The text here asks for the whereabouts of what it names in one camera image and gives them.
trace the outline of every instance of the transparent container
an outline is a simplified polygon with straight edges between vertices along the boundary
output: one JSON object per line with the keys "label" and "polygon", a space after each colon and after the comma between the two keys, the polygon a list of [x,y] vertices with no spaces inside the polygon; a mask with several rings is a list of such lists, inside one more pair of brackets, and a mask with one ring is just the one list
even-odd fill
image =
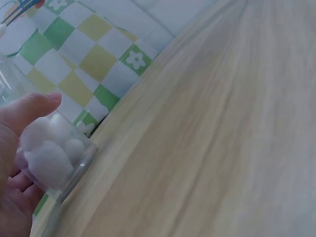
{"label": "transparent container", "polygon": [[[36,92],[7,57],[0,55],[0,106]],[[92,162],[97,147],[58,110],[22,133],[16,164],[57,203],[62,203]]]}

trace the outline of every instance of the green square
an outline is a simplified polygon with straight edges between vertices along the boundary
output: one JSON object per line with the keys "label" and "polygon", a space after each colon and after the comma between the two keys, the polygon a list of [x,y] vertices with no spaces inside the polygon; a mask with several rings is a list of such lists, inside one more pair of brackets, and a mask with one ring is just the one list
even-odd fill
{"label": "green square", "polygon": [[75,121],[73,122],[74,126],[77,126],[77,124],[82,121],[84,123],[84,125],[89,125],[89,124],[93,124],[94,125],[94,129],[91,132],[91,134],[94,132],[94,130],[97,128],[98,126],[98,121],[90,114],[88,113],[86,110],[83,110],[78,117],[75,119]]}
{"label": "green square", "polygon": [[73,0],[46,0],[44,7],[59,15],[65,8],[72,4]]}
{"label": "green square", "polygon": [[33,66],[35,63],[52,49],[50,42],[38,31],[36,31],[23,45],[20,54]]}
{"label": "green square", "polygon": [[44,36],[52,43],[54,49],[59,50],[74,30],[72,25],[57,17],[44,32]]}
{"label": "green square", "polygon": [[103,106],[108,108],[109,111],[111,111],[119,101],[119,98],[103,85],[99,85],[93,94]]}
{"label": "green square", "polygon": [[136,72],[139,76],[152,63],[150,57],[146,55],[137,45],[133,44],[119,59],[131,70]]}
{"label": "green square", "polygon": [[34,211],[34,215],[37,216],[41,210],[41,208],[44,206],[46,200],[48,199],[48,195],[44,194],[44,196],[42,197],[42,199],[39,201],[35,211]]}

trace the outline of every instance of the cotton ball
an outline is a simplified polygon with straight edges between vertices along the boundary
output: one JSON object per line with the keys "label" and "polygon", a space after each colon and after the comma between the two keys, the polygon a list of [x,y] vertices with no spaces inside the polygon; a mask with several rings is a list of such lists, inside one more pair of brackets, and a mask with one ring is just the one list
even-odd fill
{"label": "cotton ball", "polygon": [[59,190],[73,171],[65,152],[54,142],[45,141],[28,156],[29,171],[45,186]]}
{"label": "cotton ball", "polygon": [[4,36],[6,31],[6,24],[0,24],[0,38]]}
{"label": "cotton ball", "polygon": [[52,140],[59,146],[63,146],[72,127],[63,116],[54,114],[53,118],[50,120],[49,128]]}
{"label": "cotton ball", "polygon": [[66,142],[64,151],[68,155],[71,164],[75,166],[82,157],[84,145],[82,141],[78,139],[71,139]]}
{"label": "cotton ball", "polygon": [[21,147],[29,152],[41,145],[44,140],[48,140],[49,137],[49,119],[38,118],[24,129],[20,137]]}

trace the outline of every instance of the green checkered tablecloth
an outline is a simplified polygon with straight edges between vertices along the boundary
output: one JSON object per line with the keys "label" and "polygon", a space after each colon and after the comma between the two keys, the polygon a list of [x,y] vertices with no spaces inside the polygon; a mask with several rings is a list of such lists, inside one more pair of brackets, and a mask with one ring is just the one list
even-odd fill
{"label": "green checkered tablecloth", "polygon": [[40,92],[60,91],[60,112],[88,136],[158,53],[79,1],[46,0],[25,17],[37,29],[13,62]]}

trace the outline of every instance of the wood grain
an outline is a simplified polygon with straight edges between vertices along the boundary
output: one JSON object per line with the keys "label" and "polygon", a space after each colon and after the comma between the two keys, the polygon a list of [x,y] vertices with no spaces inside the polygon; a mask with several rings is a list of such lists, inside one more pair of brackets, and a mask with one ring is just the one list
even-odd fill
{"label": "wood grain", "polygon": [[218,0],[99,127],[59,237],[312,237],[316,3]]}

